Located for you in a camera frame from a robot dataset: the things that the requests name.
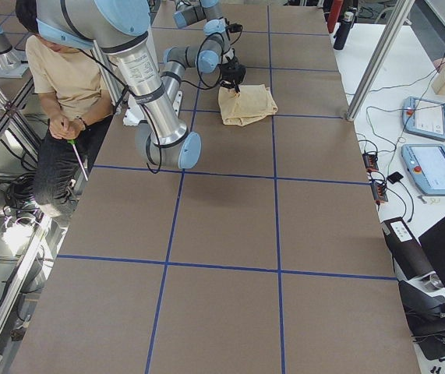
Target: wristwatch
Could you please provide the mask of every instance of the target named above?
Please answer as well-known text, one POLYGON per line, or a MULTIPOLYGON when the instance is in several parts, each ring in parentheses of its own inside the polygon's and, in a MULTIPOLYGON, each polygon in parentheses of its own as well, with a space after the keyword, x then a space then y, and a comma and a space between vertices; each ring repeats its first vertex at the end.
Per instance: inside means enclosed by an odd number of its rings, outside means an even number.
POLYGON ((85 131, 85 130, 87 130, 87 129, 89 128, 89 125, 87 124, 87 122, 85 122, 85 121, 83 120, 82 117, 77 116, 76 119, 80 120, 80 121, 83 123, 83 127, 85 128, 85 129, 83 129, 83 131, 85 131))

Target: black hair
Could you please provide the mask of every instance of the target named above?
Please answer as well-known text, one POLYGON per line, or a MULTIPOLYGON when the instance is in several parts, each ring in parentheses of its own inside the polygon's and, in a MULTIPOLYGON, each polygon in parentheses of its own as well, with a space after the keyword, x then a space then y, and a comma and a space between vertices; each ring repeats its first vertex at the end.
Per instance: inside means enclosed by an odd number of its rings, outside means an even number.
POLYGON ((38 34, 36 0, 16 0, 16 17, 28 31, 38 34))

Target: hand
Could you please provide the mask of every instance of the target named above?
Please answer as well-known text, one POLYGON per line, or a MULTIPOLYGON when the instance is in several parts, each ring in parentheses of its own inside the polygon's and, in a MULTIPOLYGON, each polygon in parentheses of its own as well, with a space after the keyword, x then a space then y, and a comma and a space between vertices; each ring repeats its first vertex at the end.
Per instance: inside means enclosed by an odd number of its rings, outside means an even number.
POLYGON ((49 131, 55 139, 67 139, 69 120, 63 114, 59 113, 50 117, 49 131))
POLYGON ((68 139, 68 140, 76 139, 84 129, 85 126, 83 126, 80 120, 76 119, 70 121, 68 124, 68 129, 66 130, 66 133, 63 136, 63 139, 68 139))

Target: table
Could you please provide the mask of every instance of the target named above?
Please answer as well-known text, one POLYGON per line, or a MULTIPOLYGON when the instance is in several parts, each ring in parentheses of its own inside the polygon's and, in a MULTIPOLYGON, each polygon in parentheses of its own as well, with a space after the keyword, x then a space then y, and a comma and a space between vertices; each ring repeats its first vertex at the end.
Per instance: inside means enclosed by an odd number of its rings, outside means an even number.
MULTIPOLYGON (((158 175, 116 118, 12 374, 419 372, 322 10, 223 10, 277 115, 226 127, 182 85, 202 155, 158 175)), ((203 39, 172 13, 158 55, 203 39)))
MULTIPOLYGON (((361 80, 362 74, 368 65, 368 61, 375 49, 376 43, 383 32, 383 28, 384 25, 356 24, 348 36, 344 49, 334 52, 348 100, 351 100, 352 95, 350 94, 355 92, 358 82, 361 80)), ((445 102, 445 96, 435 95, 430 86, 431 82, 436 78, 435 74, 429 74, 433 70, 434 67, 432 62, 429 60, 411 27, 403 26, 383 63, 380 73, 376 77, 372 90, 378 90, 385 86, 408 85, 415 82, 417 79, 421 80, 410 86, 399 86, 388 90, 370 93, 355 119, 355 131, 358 133, 358 139, 361 140, 367 138, 368 140, 373 141, 380 150, 392 150, 393 147, 388 142, 376 137, 373 131, 376 132, 377 135, 383 136, 393 142, 396 142, 399 136, 403 136, 405 142, 411 144, 442 143, 437 140, 408 134, 406 132, 402 133, 403 124, 400 111, 386 113, 376 109, 369 109, 369 117, 373 124, 373 128, 369 124, 366 115, 366 109, 368 107, 377 107, 385 110, 402 108, 401 105, 408 96, 421 97, 425 94, 424 98, 445 102)), ((365 143, 366 142, 360 142, 362 151, 365 148, 365 143)), ((366 146, 366 149, 374 150, 369 144, 366 146)), ((415 204, 414 217, 410 222, 408 222, 408 219, 411 215, 411 200, 408 197, 408 192, 406 192, 398 183, 395 185, 389 184, 389 186, 407 203, 408 213, 404 218, 417 238, 428 228, 432 227, 438 220, 445 217, 445 196, 438 198, 421 196, 421 192, 417 189, 411 176, 406 170, 400 153, 401 150, 399 144, 393 160, 393 153, 381 153, 379 155, 378 164, 385 176, 394 171, 399 171, 403 174, 404 178, 402 179, 402 182, 411 193, 412 201, 414 201, 415 204)), ((403 215, 404 206, 401 200, 390 191, 388 192, 388 198, 389 202, 383 203, 380 206, 380 221, 393 217, 401 217, 403 215)), ((419 279, 412 280, 410 283, 422 291, 425 290, 419 279)), ((445 296, 445 290, 435 291, 431 293, 431 295, 445 296)), ((443 370, 445 370, 445 363, 438 362, 437 360, 426 360, 419 346, 416 344, 415 350, 418 354, 422 372, 429 371, 433 366, 439 367, 441 365, 444 366, 443 370)))

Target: black water bottle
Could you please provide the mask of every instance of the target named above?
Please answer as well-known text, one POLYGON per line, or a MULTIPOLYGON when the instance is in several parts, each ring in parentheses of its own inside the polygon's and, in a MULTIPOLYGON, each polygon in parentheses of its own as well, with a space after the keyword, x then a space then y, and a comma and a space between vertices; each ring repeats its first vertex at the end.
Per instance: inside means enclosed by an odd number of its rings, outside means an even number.
POLYGON ((345 42, 347 41, 348 33, 354 23, 355 15, 353 12, 345 12, 343 20, 340 22, 337 33, 334 35, 335 41, 333 48, 337 50, 344 49, 345 42))

